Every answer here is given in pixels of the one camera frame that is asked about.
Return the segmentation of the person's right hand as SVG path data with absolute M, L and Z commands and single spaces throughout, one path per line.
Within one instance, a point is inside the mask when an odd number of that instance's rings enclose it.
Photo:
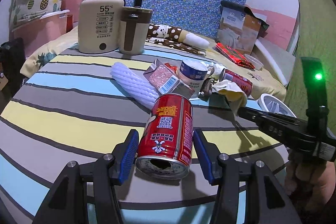
M 335 164 L 291 151 L 286 168 L 285 190 L 294 198 L 299 211 L 316 212 L 332 198 L 335 191 Z

